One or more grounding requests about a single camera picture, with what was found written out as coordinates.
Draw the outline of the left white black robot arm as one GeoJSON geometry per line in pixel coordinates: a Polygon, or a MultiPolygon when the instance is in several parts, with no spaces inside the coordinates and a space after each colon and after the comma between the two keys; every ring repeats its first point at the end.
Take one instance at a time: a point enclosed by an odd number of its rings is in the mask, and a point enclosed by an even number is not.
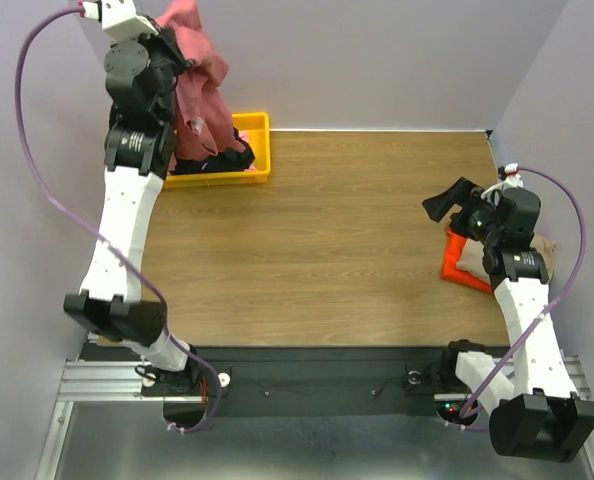
{"type": "Polygon", "coordinates": [[[184,395],[199,382],[195,350],[167,325],[163,300],[145,300],[138,276],[151,214],[176,150],[176,84],[190,67],[170,29],[115,41],[104,59],[111,97],[104,141],[104,204],[93,257],[64,311],[89,332],[147,361],[139,375],[184,395]]]}

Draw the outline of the black t shirt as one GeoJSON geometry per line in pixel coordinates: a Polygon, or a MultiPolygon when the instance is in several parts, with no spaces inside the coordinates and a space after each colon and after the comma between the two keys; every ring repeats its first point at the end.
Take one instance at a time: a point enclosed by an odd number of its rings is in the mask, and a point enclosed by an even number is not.
{"type": "MultiPolygon", "coordinates": [[[[235,139],[238,141],[238,129],[233,128],[235,139]]],[[[212,173],[231,173],[244,171],[238,161],[238,151],[233,148],[227,148],[215,156],[208,156],[204,160],[188,160],[178,158],[174,168],[170,171],[171,175],[196,175],[212,173]]]]}

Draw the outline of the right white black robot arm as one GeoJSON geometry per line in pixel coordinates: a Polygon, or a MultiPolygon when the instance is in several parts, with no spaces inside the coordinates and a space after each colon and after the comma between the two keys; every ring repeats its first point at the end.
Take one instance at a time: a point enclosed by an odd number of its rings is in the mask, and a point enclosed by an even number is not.
{"type": "Polygon", "coordinates": [[[437,366],[440,384],[465,386],[461,407],[443,415],[461,429],[480,412],[501,456],[568,463],[594,430],[594,402],[581,398],[566,369],[551,312],[545,260],[532,247],[541,200],[508,176],[489,189],[458,179],[423,201],[428,217],[450,219],[450,230],[483,247],[482,264],[502,311],[510,341],[494,359],[484,346],[451,342],[437,366]]]}

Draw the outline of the yellow plastic bin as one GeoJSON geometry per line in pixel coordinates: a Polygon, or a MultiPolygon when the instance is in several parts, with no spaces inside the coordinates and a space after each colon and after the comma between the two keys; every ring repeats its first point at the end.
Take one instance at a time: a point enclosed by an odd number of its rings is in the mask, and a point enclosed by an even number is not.
{"type": "Polygon", "coordinates": [[[270,117],[266,112],[233,113],[232,122],[248,149],[250,158],[247,169],[215,173],[170,173],[163,184],[164,190],[227,185],[256,185],[269,179],[271,165],[270,117]]]}

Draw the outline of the light pink t shirt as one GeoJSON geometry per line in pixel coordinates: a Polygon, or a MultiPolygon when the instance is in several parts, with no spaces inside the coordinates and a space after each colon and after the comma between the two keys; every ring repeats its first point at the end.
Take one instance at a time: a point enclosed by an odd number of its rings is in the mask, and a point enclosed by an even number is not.
{"type": "Polygon", "coordinates": [[[239,164],[243,167],[244,171],[256,171],[255,154],[251,145],[250,132],[239,130],[238,141],[243,146],[243,150],[238,153],[239,164]]]}

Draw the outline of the folded orange t shirt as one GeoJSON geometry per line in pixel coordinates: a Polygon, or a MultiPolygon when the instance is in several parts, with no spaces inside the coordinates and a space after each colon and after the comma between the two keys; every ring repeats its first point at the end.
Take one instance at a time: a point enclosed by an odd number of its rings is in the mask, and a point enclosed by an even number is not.
{"type": "Polygon", "coordinates": [[[443,254],[440,276],[443,280],[475,289],[487,294],[493,290],[483,270],[481,244],[447,231],[447,244],[443,254]]]}

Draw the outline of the pink red t shirt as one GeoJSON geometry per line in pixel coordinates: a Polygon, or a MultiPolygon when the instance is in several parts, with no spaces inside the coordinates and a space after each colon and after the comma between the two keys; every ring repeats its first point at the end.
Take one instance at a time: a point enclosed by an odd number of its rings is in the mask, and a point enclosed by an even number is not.
{"type": "Polygon", "coordinates": [[[205,32],[197,3],[173,1],[157,23],[174,29],[182,52],[195,62],[176,87],[177,147],[171,170],[178,158],[204,160],[227,148],[242,151],[231,112],[219,92],[229,67],[205,32]]]}

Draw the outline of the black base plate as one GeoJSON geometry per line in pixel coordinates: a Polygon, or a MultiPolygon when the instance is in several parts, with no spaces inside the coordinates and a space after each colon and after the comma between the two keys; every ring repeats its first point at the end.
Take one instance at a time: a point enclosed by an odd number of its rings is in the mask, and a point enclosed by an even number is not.
{"type": "Polygon", "coordinates": [[[129,400],[161,404],[165,420],[193,426],[211,407],[220,417],[429,416],[453,420],[466,389],[440,347],[203,347],[229,383],[208,373],[159,371],[121,347],[84,346],[81,361],[107,380],[128,380],[129,400]]]}

